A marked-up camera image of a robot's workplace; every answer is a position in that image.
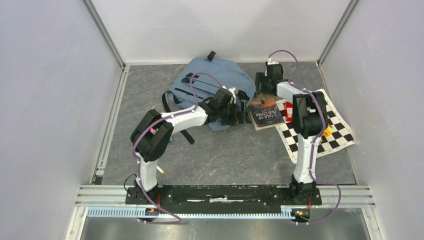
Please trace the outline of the dark orange paperback book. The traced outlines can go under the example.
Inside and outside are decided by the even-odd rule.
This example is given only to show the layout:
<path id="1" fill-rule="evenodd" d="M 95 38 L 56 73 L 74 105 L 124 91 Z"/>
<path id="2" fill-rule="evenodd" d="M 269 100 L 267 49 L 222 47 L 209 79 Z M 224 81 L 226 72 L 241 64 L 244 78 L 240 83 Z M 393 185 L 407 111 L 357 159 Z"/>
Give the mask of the dark orange paperback book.
<path id="1" fill-rule="evenodd" d="M 284 122 L 273 95 L 256 93 L 247 112 L 256 131 L 278 126 Z"/>

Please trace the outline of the blue fabric backpack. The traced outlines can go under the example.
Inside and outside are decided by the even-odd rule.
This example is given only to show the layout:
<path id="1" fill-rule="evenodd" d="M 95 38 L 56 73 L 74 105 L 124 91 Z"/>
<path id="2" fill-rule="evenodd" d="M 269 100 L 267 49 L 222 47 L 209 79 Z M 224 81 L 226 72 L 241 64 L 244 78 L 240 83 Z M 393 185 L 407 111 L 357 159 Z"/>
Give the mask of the blue fabric backpack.
<path id="1" fill-rule="evenodd" d="M 194 73 L 206 73 L 207 75 L 196 75 L 192 79 L 192 85 L 199 102 L 213 97 L 221 88 L 236 88 L 235 114 L 226 120 L 217 119 L 209 123 L 213 131 L 223 131 L 236 124 L 250 123 L 247 116 L 247 107 L 251 103 L 256 86 L 252 78 L 242 70 L 235 62 L 218 58 L 211 51 L 208 56 L 198 56 L 192 59 L 181 74 L 172 83 L 169 90 L 162 95 L 164 111 L 169 113 L 167 100 L 171 100 L 178 108 L 186 109 L 195 104 L 195 99 L 190 88 L 190 78 Z"/>

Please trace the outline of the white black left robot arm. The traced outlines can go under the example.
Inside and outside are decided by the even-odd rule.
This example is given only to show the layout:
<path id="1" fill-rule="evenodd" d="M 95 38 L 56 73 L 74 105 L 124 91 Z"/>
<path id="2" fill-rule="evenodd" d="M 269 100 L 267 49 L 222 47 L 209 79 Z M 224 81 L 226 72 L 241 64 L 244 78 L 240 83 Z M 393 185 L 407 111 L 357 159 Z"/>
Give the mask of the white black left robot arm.
<path id="1" fill-rule="evenodd" d="M 200 96 L 192 93 L 194 102 L 178 111 L 149 110 L 130 135 L 132 155 L 137 160 L 135 187 L 145 204 L 157 198 L 157 167 L 169 141 L 182 133 L 190 144 L 195 141 L 188 129 L 209 126 L 213 131 L 225 131 L 245 120 L 251 100 L 246 92 L 237 88 L 220 87 L 214 94 Z"/>

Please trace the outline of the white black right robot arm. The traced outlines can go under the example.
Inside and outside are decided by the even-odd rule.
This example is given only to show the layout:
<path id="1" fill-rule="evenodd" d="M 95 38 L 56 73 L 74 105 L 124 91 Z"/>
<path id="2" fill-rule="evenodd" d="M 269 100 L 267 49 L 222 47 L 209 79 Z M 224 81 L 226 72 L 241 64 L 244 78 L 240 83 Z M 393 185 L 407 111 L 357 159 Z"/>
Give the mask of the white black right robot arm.
<path id="1" fill-rule="evenodd" d="M 283 98 L 293 106 L 291 123 L 297 134 L 298 153 L 288 196 L 293 203 L 302 204 L 317 192 L 318 145 L 328 127 L 325 96 L 320 91 L 310 91 L 284 79 L 279 62 L 268 59 L 265 66 L 265 72 L 259 72 L 255 77 L 257 92 Z"/>

